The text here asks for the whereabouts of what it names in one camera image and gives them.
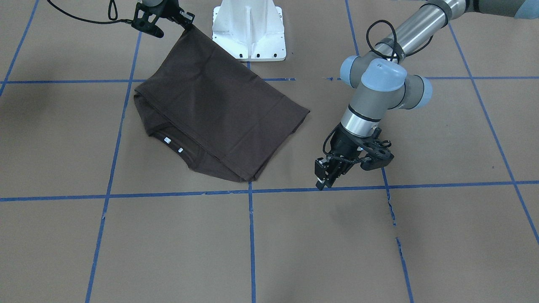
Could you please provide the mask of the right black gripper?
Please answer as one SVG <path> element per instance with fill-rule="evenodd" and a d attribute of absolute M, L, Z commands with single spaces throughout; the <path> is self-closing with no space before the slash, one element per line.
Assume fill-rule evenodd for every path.
<path fill-rule="evenodd" d="M 169 21 L 179 21 L 183 29 L 190 29 L 193 26 L 195 14 L 184 11 L 179 6 L 179 0 L 162 0 L 158 4 L 159 18 Z"/>

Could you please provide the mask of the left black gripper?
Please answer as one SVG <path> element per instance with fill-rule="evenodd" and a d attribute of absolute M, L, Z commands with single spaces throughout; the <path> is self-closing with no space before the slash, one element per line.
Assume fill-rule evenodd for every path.
<path fill-rule="evenodd" d="M 326 138 L 330 150 L 326 158 L 317 158 L 314 161 L 314 172 L 317 177 L 316 188 L 332 188 L 335 180 L 345 175 L 354 165 L 360 163 L 362 148 L 350 139 L 338 124 Z"/>

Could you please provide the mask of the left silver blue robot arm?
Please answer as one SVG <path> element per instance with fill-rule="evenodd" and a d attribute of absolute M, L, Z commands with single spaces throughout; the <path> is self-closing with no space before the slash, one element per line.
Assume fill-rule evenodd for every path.
<path fill-rule="evenodd" d="M 316 188 L 331 188 L 354 165 L 365 171 L 381 169 L 394 155 L 391 142 L 381 140 L 379 123 L 391 109 L 417 109 L 432 97 L 432 85 L 420 75 L 409 75 L 402 62 L 423 50 L 434 34 L 466 12 L 537 19 L 537 0 L 428 0 L 391 34 L 376 44 L 368 42 L 364 56 L 345 59 L 341 80 L 355 89 L 339 124 L 325 139 L 330 150 L 314 162 Z"/>

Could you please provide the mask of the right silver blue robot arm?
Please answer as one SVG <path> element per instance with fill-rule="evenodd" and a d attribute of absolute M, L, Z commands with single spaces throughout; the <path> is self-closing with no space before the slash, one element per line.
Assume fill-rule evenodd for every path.
<path fill-rule="evenodd" d="M 141 0 L 137 7 L 143 11 L 142 20 L 153 27 L 159 19 L 167 19 L 186 29 L 195 19 L 194 14 L 181 8 L 179 0 Z"/>

